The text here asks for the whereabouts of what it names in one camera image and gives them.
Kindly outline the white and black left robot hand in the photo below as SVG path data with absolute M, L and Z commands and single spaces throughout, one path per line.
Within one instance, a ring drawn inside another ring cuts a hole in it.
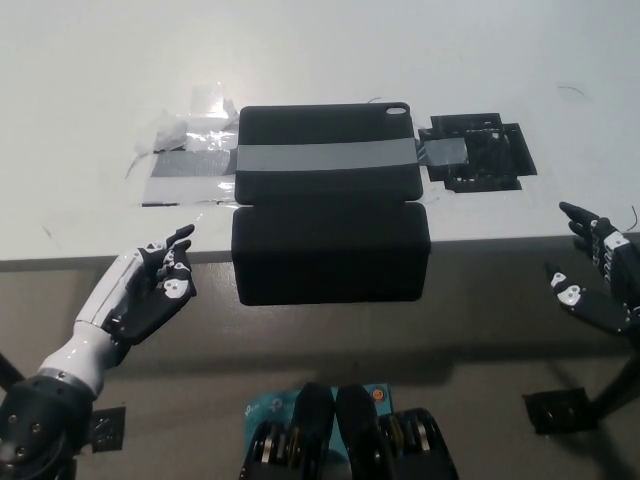
M 187 255 L 193 224 L 119 255 L 76 317 L 106 332 L 123 351 L 174 317 L 197 290 Z

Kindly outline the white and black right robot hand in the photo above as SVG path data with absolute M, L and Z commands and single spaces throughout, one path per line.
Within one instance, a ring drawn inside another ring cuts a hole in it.
M 571 280 L 561 268 L 545 264 L 547 281 L 570 315 L 603 332 L 631 338 L 639 334 L 639 249 L 606 217 L 561 202 L 574 245 L 587 254 L 608 286 L 607 295 Z

